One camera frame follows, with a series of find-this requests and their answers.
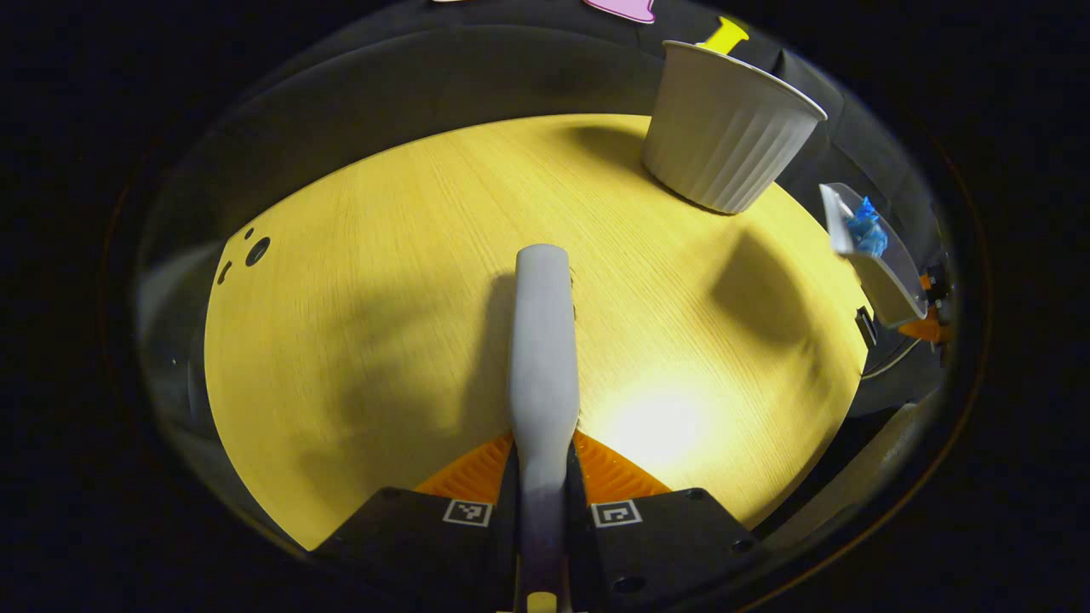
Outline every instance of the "wooden table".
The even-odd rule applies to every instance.
[[[302,546],[377,488],[413,488],[508,429],[514,255],[537,242],[571,259],[583,432],[750,527],[801,481],[856,393],[867,299],[777,185],[737,216],[664,189],[640,165],[647,122],[439,134],[334,172],[228,241],[205,335],[213,414]]]

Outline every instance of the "screw hole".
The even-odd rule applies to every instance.
[[[753,541],[741,539],[735,541],[735,544],[730,545],[730,553],[735,555],[746,555],[753,550]]]
[[[223,278],[227,277],[227,269],[230,268],[230,267],[231,267],[231,261],[228,260],[227,264],[223,264],[223,272],[221,272],[219,274],[219,279],[216,281],[216,285],[222,285],[223,284]]]
[[[250,250],[250,255],[246,255],[246,266],[253,266],[261,260],[265,252],[269,250],[269,243],[272,242],[268,237],[254,243],[254,248]]]
[[[614,591],[618,593],[633,593],[643,589],[647,580],[643,577],[621,577],[614,581]]]

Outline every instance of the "ribbed cup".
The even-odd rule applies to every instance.
[[[744,62],[676,40],[663,46],[666,67],[643,164],[697,204],[741,213],[828,116],[795,87]]]

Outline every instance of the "black background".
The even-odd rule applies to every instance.
[[[978,204],[995,322],[973,417],[940,471],[876,534],[768,609],[1087,610],[1076,509],[1088,476],[1075,424],[1087,359],[1069,344],[1086,292],[1086,169],[1076,156],[1090,22],[1042,2],[800,4],[730,10],[864,100],[896,92],[917,110]],[[207,124],[247,84],[373,8],[4,8],[4,183],[14,192],[2,220],[13,456],[3,528],[4,576],[17,584],[5,609],[360,608],[196,504],[207,495],[111,389],[97,288],[114,203],[161,135]]]

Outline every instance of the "blue toy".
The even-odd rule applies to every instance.
[[[879,219],[879,213],[874,211],[871,200],[864,197],[863,203],[856,209],[856,216],[847,220],[848,232],[851,235],[851,242],[856,244],[856,251],[882,257],[888,237]]]

